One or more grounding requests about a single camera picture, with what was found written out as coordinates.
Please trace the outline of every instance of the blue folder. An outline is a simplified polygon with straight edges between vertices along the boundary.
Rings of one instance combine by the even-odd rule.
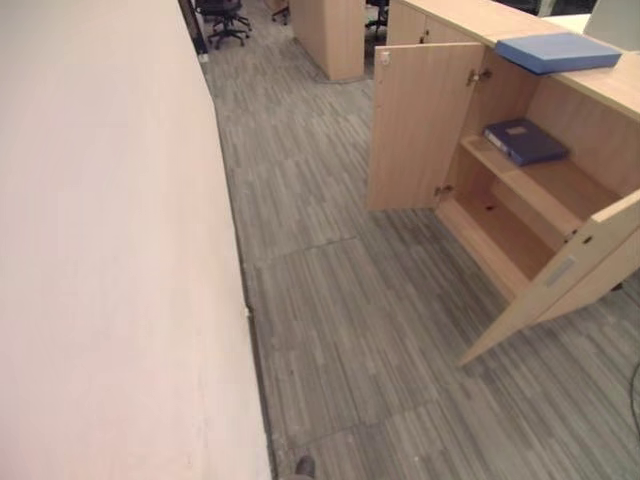
[[[499,40],[495,52],[538,75],[613,67],[622,55],[613,47],[575,33]]]
[[[569,153],[564,145],[526,118],[487,125],[484,136],[520,167],[559,160]]]

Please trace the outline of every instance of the floor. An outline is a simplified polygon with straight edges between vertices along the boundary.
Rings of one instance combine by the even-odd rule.
[[[370,65],[328,83],[244,3],[252,38],[205,73],[279,475],[309,452],[319,480],[637,480],[640,276],[456,367],[504,300],[429,211],[364,209]]]

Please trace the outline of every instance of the cabinet door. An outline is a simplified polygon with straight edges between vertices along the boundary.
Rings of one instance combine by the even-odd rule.
[[[475,41],[463,31],[450,27],[433,17],[425,18],[424,32],[425,42],[423,43],[464,43]]]
[[[368,208],[435,206],[483,54],[478,43],[376,49]]]
[[[640,190],[593,215],[462,357],[595,302],[640,268]]]
[[[416,45],[425,43],[427,16],[397,0],[389,5],[387,45]]]

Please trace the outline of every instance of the wall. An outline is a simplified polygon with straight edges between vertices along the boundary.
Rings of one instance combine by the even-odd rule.
[[[216,120],[178,4],[56,3],[0,12],[0,478],[265,480]]]

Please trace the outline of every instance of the cabinet shelf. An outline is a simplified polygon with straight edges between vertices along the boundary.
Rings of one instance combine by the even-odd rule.
[[[565,239],[619,199],[570,160],[518,167],[484,137],[466,137],[462,146]]]
[[[508,300],[525,290],[554,255],[489,192],[449,198],[436,215]]]

